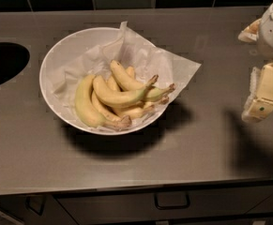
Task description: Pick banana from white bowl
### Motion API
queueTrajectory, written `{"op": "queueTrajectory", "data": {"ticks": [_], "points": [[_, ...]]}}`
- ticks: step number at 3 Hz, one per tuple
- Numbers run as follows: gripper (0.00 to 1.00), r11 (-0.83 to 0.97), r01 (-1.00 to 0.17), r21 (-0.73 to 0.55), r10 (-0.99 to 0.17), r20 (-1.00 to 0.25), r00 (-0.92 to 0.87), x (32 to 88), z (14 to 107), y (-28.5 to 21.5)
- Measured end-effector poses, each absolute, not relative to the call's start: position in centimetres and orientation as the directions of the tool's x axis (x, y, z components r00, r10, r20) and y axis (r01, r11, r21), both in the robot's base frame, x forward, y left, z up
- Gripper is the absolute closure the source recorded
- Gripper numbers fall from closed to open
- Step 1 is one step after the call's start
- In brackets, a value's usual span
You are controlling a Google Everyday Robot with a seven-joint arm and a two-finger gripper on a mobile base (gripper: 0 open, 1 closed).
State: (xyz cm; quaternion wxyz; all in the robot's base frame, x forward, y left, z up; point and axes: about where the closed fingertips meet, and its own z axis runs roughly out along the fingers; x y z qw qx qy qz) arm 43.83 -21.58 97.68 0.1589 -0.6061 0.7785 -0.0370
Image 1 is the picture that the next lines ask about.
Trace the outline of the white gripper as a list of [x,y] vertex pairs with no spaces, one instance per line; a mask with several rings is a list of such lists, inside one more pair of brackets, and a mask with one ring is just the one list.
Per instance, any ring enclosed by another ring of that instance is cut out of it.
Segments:
[[[259,52],[273,59],[273,3],[258,19],[242,30],[238,39],[251,43],[257,40]],[[273,62],[262,68],[254,67],[250,75],[250,95],[244,105],[242,120],[258,123],[273,112]]]

